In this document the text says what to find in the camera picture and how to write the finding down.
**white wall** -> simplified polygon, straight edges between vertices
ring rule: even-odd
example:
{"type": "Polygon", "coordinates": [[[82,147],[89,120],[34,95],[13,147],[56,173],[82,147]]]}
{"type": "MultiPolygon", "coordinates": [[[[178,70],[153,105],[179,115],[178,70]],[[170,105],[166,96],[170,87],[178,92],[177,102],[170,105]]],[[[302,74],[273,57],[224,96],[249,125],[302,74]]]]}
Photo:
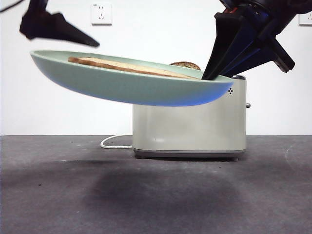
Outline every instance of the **white wall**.
{"type": "MultiPolygon", "coordinates": [[[[1,6],[13,0],[2,0],[1,6]]],[[[90,25],[89,0],[50,0],[49,12],[97,39],[97,49],[35,39],[19,33],[25,1],[1,14],[1,134],[103,135],[132,131],[132,106],[84,96],[44,77],[32,62],[34,49],[93,52],[171,63],[188,60],[205,68],[215,40],[218,0],[110,0],[113,26],[90,25]]],[[[282,73],[274,63],[245,72],[248,79],[247,134],[312,134],[312,27],[294,20],[278,37],[296,61],[282,73]]]]}

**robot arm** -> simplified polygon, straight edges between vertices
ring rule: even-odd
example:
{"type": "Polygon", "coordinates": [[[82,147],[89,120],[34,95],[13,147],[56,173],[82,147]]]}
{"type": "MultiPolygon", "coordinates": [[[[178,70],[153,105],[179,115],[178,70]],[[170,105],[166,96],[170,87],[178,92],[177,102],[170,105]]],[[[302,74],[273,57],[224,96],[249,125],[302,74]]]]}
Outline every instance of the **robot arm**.
{"type": "Polygon", "coordinates": [[[48,0],[30,0],[19,28],[28,39],[49,38],[99,46],[93,38],[66,22],[61,13],[48,13],[45,10],[47,3],[48,0]]]}
{"type": "Polygon", "coordinates": [[[232,77],[269,61],[283,72],[294,67],[294,61],[275,37],[297,14],[312,11],[312,0],[221,2],[226,9],[215,15],[217,36],[203,79],[232,77]]]}

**white cable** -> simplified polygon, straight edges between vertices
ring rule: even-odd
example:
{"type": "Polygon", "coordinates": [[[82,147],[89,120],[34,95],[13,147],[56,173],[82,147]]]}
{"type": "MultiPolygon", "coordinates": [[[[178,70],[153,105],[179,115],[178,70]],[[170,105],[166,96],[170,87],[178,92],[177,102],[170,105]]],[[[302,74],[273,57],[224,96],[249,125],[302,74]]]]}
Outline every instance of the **white cable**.
{"type": "Polygon", "coordinates": [[[113,138],[116,138],[116,137],[124,137],[124,136],[132,136],[132,134],[122,134],[122,135],[115,135],[115,136],[110,136],[106,139],[104,139],[102,142],[101,142],[101,147],[104,148],[104,149],[131,149],[133,146],[132,145],[121,145],[121,146],[110,146],[110,145],[105,145],[105,143],[110,140],[110,139],[113,139],[113,138]]]}

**table surface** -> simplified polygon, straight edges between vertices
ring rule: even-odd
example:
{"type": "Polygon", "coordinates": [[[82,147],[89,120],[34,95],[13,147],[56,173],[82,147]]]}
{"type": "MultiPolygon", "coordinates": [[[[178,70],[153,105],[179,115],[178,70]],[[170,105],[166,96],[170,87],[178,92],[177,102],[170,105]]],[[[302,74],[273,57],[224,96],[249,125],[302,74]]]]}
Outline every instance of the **table surface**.
{"type": "Polygon", "coordinates": [[[248,136],[238,162],[137,159],[104,137],[2,136],[1,233],[312,232],[312,136],[248,136]]]}

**electrical socket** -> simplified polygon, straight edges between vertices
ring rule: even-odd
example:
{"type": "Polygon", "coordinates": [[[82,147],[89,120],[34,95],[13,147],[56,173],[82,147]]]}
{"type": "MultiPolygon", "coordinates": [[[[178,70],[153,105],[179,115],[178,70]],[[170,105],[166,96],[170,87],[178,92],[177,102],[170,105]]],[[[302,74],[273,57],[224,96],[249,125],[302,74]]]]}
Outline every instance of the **electrical socket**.
{"type": "Polygon", "coordinates": [[[112,4],[109,2],[94,2],[91,5],[92,25],[112,25],[112,4]]]}
{"type": "Polygon", "coordinates": [[[300,26],[312,26],[312,11],[306,14],[299,15],[300,26]]]}

